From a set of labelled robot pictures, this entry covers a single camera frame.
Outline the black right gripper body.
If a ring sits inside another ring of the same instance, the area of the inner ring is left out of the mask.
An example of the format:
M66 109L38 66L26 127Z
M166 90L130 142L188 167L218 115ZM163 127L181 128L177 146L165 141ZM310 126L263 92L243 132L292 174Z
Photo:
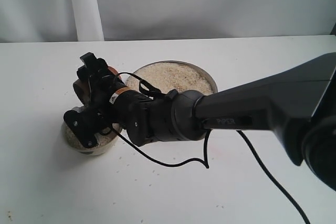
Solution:
M126 124L132 114L131 104L150 102L152 99L129 89L121 80L113 82L113 78L89 78L90 106L111 122Z

